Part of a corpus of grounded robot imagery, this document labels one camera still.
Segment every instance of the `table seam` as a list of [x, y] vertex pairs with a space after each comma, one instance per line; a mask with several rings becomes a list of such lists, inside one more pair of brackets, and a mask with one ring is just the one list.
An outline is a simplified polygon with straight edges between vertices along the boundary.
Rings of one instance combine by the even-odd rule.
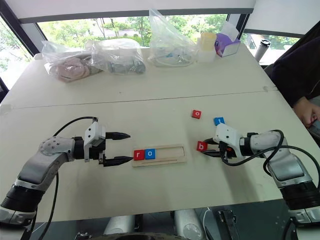
[[57, 104], [57, 105], [44, 105], [44, 106], [24, 106], [24, 107], [13, 107], [12, 110], [15, 110], [15, 109], [34, 109], [34, 108], [60, 107], [60, 106], [92, 105], [92, 104], [134, 103], [134, 102], [170, 100], [170, 99], [190, 99], [190, 98], [203, 98], [203, 97], [213, 97], [213, 96], [225, 96], [225, 95], [236, 95], [236, 94], [253, 94], [253, 93], [267, 93], [267, 92], [279, 92], [279, 90], [278, 90], [278, 89], [271, 89], [271, 90], [262, 90], [262, 91], [245, 91], [245, 92], [209, 94], [209, 95], [196, 95], [196, 96], [180, 96], [180, 97], [164, 97], [164, 98], [140, 99], [140, 100], [119, 100], [119, 101], [100, 101], [100, 102]]

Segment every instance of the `white table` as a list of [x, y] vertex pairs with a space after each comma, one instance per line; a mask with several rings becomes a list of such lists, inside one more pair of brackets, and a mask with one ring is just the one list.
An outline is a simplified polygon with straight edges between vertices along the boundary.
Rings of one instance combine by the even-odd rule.
[[144, 74], [114, 75], [100, 72], [64, 83], [48, 76], [43, 60], [33, 60], [23, 72], [3, 105], [10, 108], [115, 103], [195, 96], [213, 96], [273, 90], [270, 81], [244, 44], [237, 54], [214, 64], [188, 67], [155, 67], [147, 61], [149, 49], [142, 49]]
[[[201, 119], [191, 118], [192, 109], [202, 111]], [[319, 147], [278, 91], [7, 109], [0, 114], [0, 199], [39, 143], [80, 116], [97, 116], [107, 131], [132, 136], [108, 141], [108, 158], [130, 156], [135, 147], [183, 144], [187, 162], [138, 168], [131, 162], [116, 167], [102, 167], [97, 161], [65, 163], [59, 171], [54, 221], [280, 199], [274, 181], [263, 171], [263, 159], [229, 167], [196, 151], [197, 141], [213, 136], [213, 117], [223, 116], [244, 134], [280, 129], [290, 145], [320, 159]], [[61, 136], [83, 136], [90, 123], [74, 123]], [[312, 161], [297, 155], [317, 184]], [[54, 187], [39, 205], [39, 222], [48, 219]]]

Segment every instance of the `black cable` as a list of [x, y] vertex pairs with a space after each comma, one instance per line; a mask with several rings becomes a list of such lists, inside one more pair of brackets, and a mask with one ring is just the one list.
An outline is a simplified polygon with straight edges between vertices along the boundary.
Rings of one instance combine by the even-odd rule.
[[[240, 166], [240, 165], [242, 165], [242, 164], [244, 164], [244, 163], [246, 163], [246, 162], [248, 162], [248, 161], [250, 161], [250, 160], [252, 160], [252, 159], [254, 159], [254, 158], [258, 157], [258, 156], [260, 156], [261, 154], [264, 154], [264, 153], [266, 153], [266, 152], [269, 152], [269, 151], [272, 151], [272, 150], [275, 150], [275, 149], [276, 149], [276, 146], [269, 147], [269, 148], [267, 148], [267, 149], [265, 149], [265, 150], [262, 150], [262, 151], [260, 151], [260, 152], [258, 152], [258, 153], [256, 153], [256, 154], [254, 154], [254, 155], [246, 158], [245, 160], [242, 160], [242, 161], [239, 161], [239, 162], [236, 162], [236, 163], [227, 162], [227, 161], [224, 159], [223, 156], [221, 156], [221, 159], [222, 159], [223, 163], [225, 163], [225, 164], [228, 165], [228, 166]], [[314, 163], [314, 165], [315, 165], [315, 167], [316, 167], [316, 170], [317, 170], [317, 172], [318, 172], [318, 186], [317, 186], [317, 188], [320, 190], [320, 165], [319, 165], [319, 163], [317, 162], [317, 160], [315, 159], [315, 157], [312, 156], [312, 155], [311, 155], [309, 152], [307, 152], [306, 150], [303, 150], [302, 148], [297, 147], [297, 146], [282, 145], [282, 146], [279, 147], [279, 149], [294, 149], [294, 150], [297, 150], [297, 151], [302, 152], [302, 153], [304, 153], [305, 155], [307, 155], [307, 156], [313, 161], [313, 163]]]
[[[82, 119], [92, 119], [93, 121], [98, 121], [98, 118], [95, 117], [95, 116], [78, 117], [78, 118], [73, 119], [72, 121], [68, 122], [63, 127], [61, 127], [53, 136], [54, 137], [57, 136], [67, 126], [69, 126], [70, 124], [72, 124], [72, 123], [74, 123], [76, 121], [82, 120]], [[50, 227], [50, 224], [51, 224], [52, 218], [54, 216], [54, 212], [55, 212], [55, 206], [56, 206], [57, 195], [58, 195], [58, 186], [59, 186], [59, 173], [57, 172], [56, 175], [55, 175], [55, 190], [54, 190], [53, 203], [52, 203], [52, 207], [51, 207], [51, 213], [50, 213], [50, 216], [49, 216], [49, 220], [48, 220], [47, 224], [45, 225], [45, 228], [44, 228], [44, 230], [43, 230], [43, 232], [42, 232], [42, 234], [41, 234], [41, 236], [39, 237], [38, 240], [42, 240], [44, 238], [44, 236], [46, 235], [46, 233], [47, 233], [47, 231], [48, 231], [48, 229]]]
[[282, 145], [282, 143], [284, 142], [284, 133], [281, 130], [273, 130], [274, 132], [278, 132], [280, 133], [280, 140], [277, 144], [277, 146], [275, 147], [275, 149], [273, 150], [273, 152], [271, 153], [271, 155], [264, 161], [263, 163], [263, 170], [266, 174], [268, 174], [269, 176], [271, 176], [271, 173], [268, 171], [267, 169], [267, 165], [270, 162], [270, 160], [274, 157], [274, 155], [276, 155], [276, 153], [278, 152], [278, 150], [280, 149], [280, 146]]
[[281, 240], [286, 240], [287, 233], [289, 231], [291, 223], [292, 223], [292, 221], [289, 218], [288, 221], [286, 222], [285, 226], [284, 226], [284, 229], [283, 229], [283, 232], [282, 232], [282, 236], [281, 236]]
[[45, 225], [45, 228], [44, 228], [44, 230], [38, 240], [42, 240], [44, 238], [44, 236], [46, 235], [46, 233], [50, 227], [50, 224], [51, 224], [52, 218], [54, 216], [54, 212], [55, 212], [55, 206], [56, 206], [57, 194], [58, 194], [58, 185], [59, 185], [59, 173], [57, 172], [55, 175], [55, 190], [54, 190], [54, 197], [53, 197], [53, 203], [52, 203], [52, 207], [51, 207], [50, 217], [49, 217], [49, 220], [48, 220], [47, 224]]
[[92, 119], [94, 121], [97, 121], [98, 118], [95, 117], [95, 116], [82, 116], [82, 117], [78, 117], [76, 119], [73, 119], [72, 121], [68, 122], [67, 124], [65, 124], [63, 127], [61, 127], [53, 136], [57, 136], [63, 129], [65, 129], [67, 126], [69, 126], [70, 124], [76, 122], [76, 121], [79, 121], [79, 120], [82, 120], [82, 119]]
[[30, 227], [30, 234], [32, 234], [32, 232], [34, 231], [35, 229], [35, 225], [36, 225], [36, 220], [37, 220], [37, 213], [38, 213], [38, 207], [35, 209], [35, 215], [32, 219], [32, 224], [31, 224], [31, 227]]

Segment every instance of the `green foliage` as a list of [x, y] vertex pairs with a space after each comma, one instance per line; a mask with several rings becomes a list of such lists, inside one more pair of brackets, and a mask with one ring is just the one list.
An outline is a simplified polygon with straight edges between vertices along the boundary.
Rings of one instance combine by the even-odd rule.
[[[269, 40], [271, 42], [270, 48], [276, 50], [284, 50], [285, 45], [294, 45], [299, 38], [286, 37], [286, 36], [274, 36], [274, 35], [261, 35], [262, 39]], [[254, 43], [250, 33], [243, 33], [241, 36], [241, 42], [248, 46], [249, 49], [256, 49], [259, 43]]]
[[286, 37], [286, 36], [273, 36], [273, 35], [263, 35], [264, 39], [271, 42], [271, 49], [283, 50], [285, 45], [295, 44], [299, 38]]
[[10, 61], [29, 62], [32, 59], [26, 48], [0, 17], [0, 52], [2, 51], [4, 54], [0, 58], [1, 71], [8, 69]]
[[226, 14], [214, 14], [207, 16], [204, 21], [207, 24], [206, 32], [218, 34], [221, 32], [222, 27], [227, 19]]
[[[173, 15], [165, 18], [183, 35], [197, 41], [202, 32], [218, 33], [226, 20], [226, 14], [213, 15]], [[46, 37], [55, 43], [68, 47], [83, 47], [87, 40], [104, 40], [113, 37], [101, 37], [92, 33], [92, 28], [104, 34], [104, 29], [115, 32], [116, 38], [119, 37], [119, 30], [133, 29], [139, 36], [129, 37], [136, 40], [140, 45], [149, 47], [151, 39], [151, 28], [147, 16], [128, 17], [126, 22], [117, 22], [117, 18], [110, 18], [111, 23], [104, 23], [102, 18], [65, 20], [55, 22], [39, 23]]]
[[105, 29], [113, 29], [114, 27], [118, 30], [132, 29], [132, 27], [129, 24], [126, 24], [124, 22], [114, 22], [114, 26], [112, 23], [106, 23], [103, 26]]
[[8, 69], [8, 63], [10, 59], [7, 57], [0, 58], [0, 69], [6, 71]]
[[48, 40], [70, 48], [83, 48], [88, 40], [104, 40], [93, 36], [93, 24], [86, 19], [40, 22], [39, 26]]
[[127, 18], [127, 24], [139, 32], [141, 37], [141, 45], [149, 47], [151, 39], [150, 22], [147, 16], [131, 16]]

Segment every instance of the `dark sleeve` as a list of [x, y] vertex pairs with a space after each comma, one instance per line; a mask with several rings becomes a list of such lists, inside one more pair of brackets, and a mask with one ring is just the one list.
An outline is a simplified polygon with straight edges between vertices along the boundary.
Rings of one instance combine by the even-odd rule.
[[290, 106], [310, 94], [319, 62], [320, 37], [317, 37], [274, 63], [271, 79]]

